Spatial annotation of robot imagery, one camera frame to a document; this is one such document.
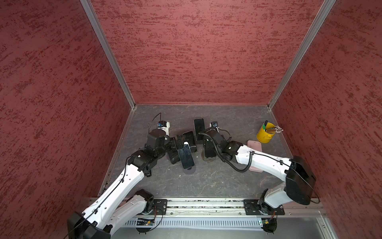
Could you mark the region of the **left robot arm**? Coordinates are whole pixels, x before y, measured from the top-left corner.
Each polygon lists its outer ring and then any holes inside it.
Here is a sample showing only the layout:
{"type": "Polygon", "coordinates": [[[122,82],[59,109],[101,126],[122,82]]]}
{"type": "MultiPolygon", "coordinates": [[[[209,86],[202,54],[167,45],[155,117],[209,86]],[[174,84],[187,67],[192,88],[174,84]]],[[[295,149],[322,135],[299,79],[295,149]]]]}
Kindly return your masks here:
{"type": "Polygon", "coordinates": [[[150,177],[159,159],[168,155],[173,163],[181,160],[179,150],[188,145],[182,134],[169,137],[166,127],[152,130],[147,142],[126,159],[125,168],[109,188],[82,213],[67,221],[69,239],[110,239],[128,220],[141,213],[155,212],[154,196],[137,191],[125,204],[128,193],[144,178],[150,177]]]}

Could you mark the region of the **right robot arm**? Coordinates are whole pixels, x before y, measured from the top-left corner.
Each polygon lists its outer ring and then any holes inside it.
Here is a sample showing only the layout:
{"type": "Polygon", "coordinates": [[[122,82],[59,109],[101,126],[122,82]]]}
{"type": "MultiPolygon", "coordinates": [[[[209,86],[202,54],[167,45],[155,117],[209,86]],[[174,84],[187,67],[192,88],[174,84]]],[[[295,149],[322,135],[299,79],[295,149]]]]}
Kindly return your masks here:
{"type": "Polygon", "coordinates": [[[235,171],[244,173],[251,167],[277,177],[282,182],[272,189],[265,189],[257,208],[270,214],[279,206],[296,202],[309,205],[316,178],[301,157],[278,157],[250,148],[237,141],[226,141],[216,129],[206,129],[199,133],[213,145],[216,155],[235,171]]]}

